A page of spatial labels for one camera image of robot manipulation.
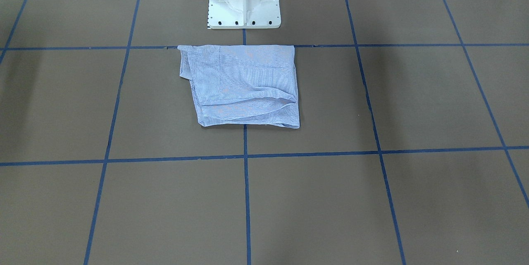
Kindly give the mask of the blue white striped shirt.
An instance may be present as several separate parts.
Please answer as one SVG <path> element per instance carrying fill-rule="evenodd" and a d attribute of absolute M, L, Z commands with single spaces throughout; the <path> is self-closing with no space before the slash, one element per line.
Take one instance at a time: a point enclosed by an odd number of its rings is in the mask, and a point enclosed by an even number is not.
<path fill-rule="evenodd" d="M 179 45 L 197 122 L 300 127 L 295 47 Z"/>

